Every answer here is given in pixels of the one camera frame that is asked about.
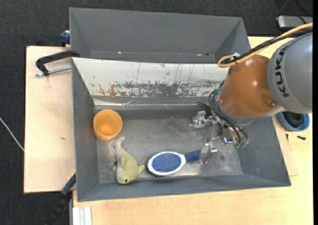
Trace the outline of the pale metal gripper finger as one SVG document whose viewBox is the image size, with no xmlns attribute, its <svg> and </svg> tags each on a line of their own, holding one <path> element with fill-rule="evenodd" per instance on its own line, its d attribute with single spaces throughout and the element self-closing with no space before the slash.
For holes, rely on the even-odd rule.
<svg viewBox="0 0 318 225">
<path fill-rule="evenodd" d="M 206 125 L 211 124 L 211 115 L 205 110 L 197 112 L 197 114 L 192 118 L 191 126 L 195 129 L 202 129 Z"/>
<path fill-rule="evenodd" d="M 199 162 L 206 164 L 208 157 L 216 152 L 218 152 L 218 150 L 213 143 L 205 143 L 200 151 Z"/>
</svg>

